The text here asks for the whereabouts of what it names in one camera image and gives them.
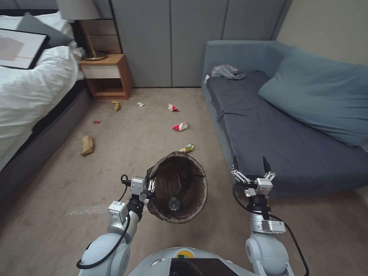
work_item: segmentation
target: black screen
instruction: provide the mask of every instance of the black screen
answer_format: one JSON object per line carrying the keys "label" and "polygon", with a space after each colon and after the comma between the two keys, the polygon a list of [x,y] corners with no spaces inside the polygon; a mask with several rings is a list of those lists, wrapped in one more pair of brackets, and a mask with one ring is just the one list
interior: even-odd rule
{"label": "black screen", "polygon": [[169,276],[237,276],[219,259],[171,259]]}

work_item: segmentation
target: white bedsheet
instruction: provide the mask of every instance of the white bedsheet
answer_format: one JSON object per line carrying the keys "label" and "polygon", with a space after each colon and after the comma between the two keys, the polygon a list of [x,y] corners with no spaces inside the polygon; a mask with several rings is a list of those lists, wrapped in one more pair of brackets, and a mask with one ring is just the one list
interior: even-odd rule
{"label": "white bedsheet", "polygon": [[32,70],[0,66],[0,171],[83,75],[82,50],[59,46],[43,51]]}

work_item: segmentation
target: lamp base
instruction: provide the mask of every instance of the lamp base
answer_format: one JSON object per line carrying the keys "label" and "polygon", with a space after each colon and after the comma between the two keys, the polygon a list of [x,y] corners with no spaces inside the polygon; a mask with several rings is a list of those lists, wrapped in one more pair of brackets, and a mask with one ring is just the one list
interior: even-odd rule
{"label": "lamp base", "polygon": [[82,57],[82,59],[87,60],[87,61],[97,61],[97,60],[101,60],[105,58],[107,58],[107,54],[101,53],[101,52],[96,52],[95,54],[86,53]]}

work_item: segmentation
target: framed picture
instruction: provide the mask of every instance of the framed picture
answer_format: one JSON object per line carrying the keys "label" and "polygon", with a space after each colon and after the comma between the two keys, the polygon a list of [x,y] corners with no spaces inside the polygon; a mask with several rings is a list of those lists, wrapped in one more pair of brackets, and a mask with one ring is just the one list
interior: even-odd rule
{"label": "framed picture", "polygon": [[46,34],[0,29],[0,65],[33,69],[48,40]]}

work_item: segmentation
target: yellow sticker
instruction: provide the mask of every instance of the yellow sticker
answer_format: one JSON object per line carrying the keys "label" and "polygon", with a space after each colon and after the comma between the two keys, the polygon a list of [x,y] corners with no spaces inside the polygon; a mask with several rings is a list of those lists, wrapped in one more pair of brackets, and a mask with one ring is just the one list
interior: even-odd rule
{"label": "yellow sticker", "polygon": [[183,258],[182,256],[184,256],[184,258],[195,258],[195,256],[193,255],[193,253],[192,252],[189,252],[188,250],[182,250],[182,251],[180,251],[178,254],[176,254],[176,258],[179,258],[179,255],[181,255],[180,256],[180,258]]}

